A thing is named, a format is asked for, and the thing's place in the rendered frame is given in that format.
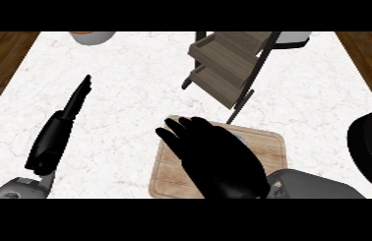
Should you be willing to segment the white and black appliance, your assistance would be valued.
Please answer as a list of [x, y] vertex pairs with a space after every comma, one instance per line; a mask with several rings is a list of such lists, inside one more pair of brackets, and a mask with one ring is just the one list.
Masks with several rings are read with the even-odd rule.
[[311, 41], [309, 31], [283, 31], [274, 44], [275, 49], [302, 48]]

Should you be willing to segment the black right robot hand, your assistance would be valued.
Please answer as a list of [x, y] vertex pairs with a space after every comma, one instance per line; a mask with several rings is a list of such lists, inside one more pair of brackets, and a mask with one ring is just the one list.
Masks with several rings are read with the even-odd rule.
[[222, 126], [204, 118], [165, 120], [169, 130], [156, 129], [184, 169], [212, 200], [266, 199], [271, 185], [262, 162], [249, 146]]

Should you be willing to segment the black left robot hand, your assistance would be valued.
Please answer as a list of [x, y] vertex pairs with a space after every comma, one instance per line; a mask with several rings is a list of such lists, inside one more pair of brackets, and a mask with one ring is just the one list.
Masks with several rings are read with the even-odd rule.
[[63, 110], [49, 117], [32, 148], [26, 168], [41, 176], [57, 170], [67, 147], [76, 116], [92, 91], [92, 76], [80, 83]]

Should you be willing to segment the pale wooden cutting board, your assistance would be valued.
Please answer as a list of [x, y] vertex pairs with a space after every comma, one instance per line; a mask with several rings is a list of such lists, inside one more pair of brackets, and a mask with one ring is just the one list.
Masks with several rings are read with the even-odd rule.
[[[169, 118], [178, 120], [181, 116], [172, 115]], [[280, 134], [218, 122], [210, 123], [215, 126], [222, 126], [234, 135], [244, 137], [247, 146], [262, 162], [266, 178], [277, 170], [287, 167], [286, 142]], [[206, 198], [184, 169], [182, 161], [165, 140], [160, 141], [150, 181], [150, 194], [157, 198]]]

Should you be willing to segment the black rounded object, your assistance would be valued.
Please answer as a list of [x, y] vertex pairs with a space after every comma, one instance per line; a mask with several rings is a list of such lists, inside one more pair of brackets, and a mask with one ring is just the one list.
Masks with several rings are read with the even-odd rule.
[[372, 183], [372, 112], [358, 118], [349, 127], [348, 147], [358, 169]]

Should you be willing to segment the wooden tiered basket black frame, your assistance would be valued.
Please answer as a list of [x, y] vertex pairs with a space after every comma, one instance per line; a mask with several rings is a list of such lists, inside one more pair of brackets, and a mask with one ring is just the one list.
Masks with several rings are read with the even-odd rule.
[[253, 82], [280, 38], [280, 31], [199, 31], [190, 46], [196, 69], [184, 81], [193, 83], [234, 110], [231, 123], [250, 100]]

